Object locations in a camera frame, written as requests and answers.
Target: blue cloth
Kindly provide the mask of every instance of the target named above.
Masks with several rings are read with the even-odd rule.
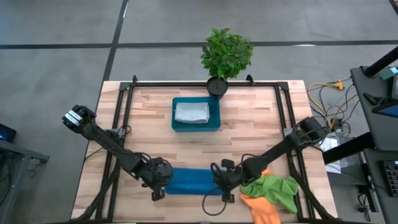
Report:
[[[216,189],[214,177],[209,169],[173,168],[173,179],[165,187],[168,194],[180,195],[221,195]]]

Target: gray floor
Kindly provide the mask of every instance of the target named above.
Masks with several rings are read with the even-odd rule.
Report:
[[[111,43],[121,3],[0,0],[0,45]],[[119,42],[201,42],[212,27],[226,26],[255,41],[394,40],[397,22],[387,0],[130,0]],[[239,78],[250,73],[258,80],[305,80],[307,86],[333,82],[393,47],[255,47],[252,66]],[[110,80],[133,74],[140,80],[204,80],[200,54],[194,47],[118,49]],[[34,179],[25,180],[14,223],[68,220],[87,141],[61,117],[75,104],[95,109],[108,55],[109,49],[0,50],[0,123],[18,131],[19,145],[51,155]],[[330,88],[323,93],[327,105],[343,95]],[[349,123],[352,136],[368,130],[360,106]],[[356,211],[354,187],[332,185],[332,191],[340,218],[365,221]],[[380,213],[371,218],[384,222]]]

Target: blue container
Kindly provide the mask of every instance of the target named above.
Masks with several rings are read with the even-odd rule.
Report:
[[[173,179],[164,188],[168,194],[221,195],[215,189],[214,177],[209,169],[173,168]]]
[[[206,124],[186,124],[174,120],[177,103],[208,103],[210,119]],[[220,101],[217,97],[176,97],[173,99],[172,128],[176,132],[217,131],[221,126]]]

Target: butcher block tabletop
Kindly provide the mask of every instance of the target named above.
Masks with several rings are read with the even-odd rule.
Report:
[[[304,82],[289,83],[296,122],[312,116]],[[97,124],[111,129],[120,82],[104,82],[96,111]],[[282,102],[286,123],[289,116],[283,91]],[[126,95],[123,98],[119,125],[123,121]],[[171,127],[172,100],[175,97],[208,96],[205,87],[134,87],[128,125],[132,131],[126,136],[124,147],[135,152],[146,152],[152,157],[163,157],[173,167],[210,168],[212,162],[221,164],[222,159],[239,163],[245,153],[262,154],[283,140],[275,89],[267,86],[231,86],[220,99],[221,127],[216,132],[176,133]],[[87,155],[99,149],[90,142]],[[305,167],[311,191],[326,210],[337,217],[335,203],[321,152],[303,150]],[[92,202],[101,185],[106,151],[100,150],[83,164],[80,183],[76,193],[72,217],[81,215]],[[275,175],[289,176],[286,156],[272,162],[268,168]],[[202,195],[169,195],[153,202],[151,189],[141,187],[121,171],[114,222],[252,222],[249,207],[239,198],[239,188],[233,190],[235,203],[227,204],[218,216],[206,215],[202,208]],[[108,211],[110,190],[105,198],[104,216]],[[308,217],[303,192],[300,191],[302,210]],[[223,208],[221,196],[206,198],[206,210],[217,213]],[[276,206],[283,222],[297,221],[296,214]]]

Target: table leg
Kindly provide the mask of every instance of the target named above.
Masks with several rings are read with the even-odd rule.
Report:
[[[373,138],[370,132],[358,136],[344,144],[322,153],[325,165],[357,154],[366,148],[374,148]]]

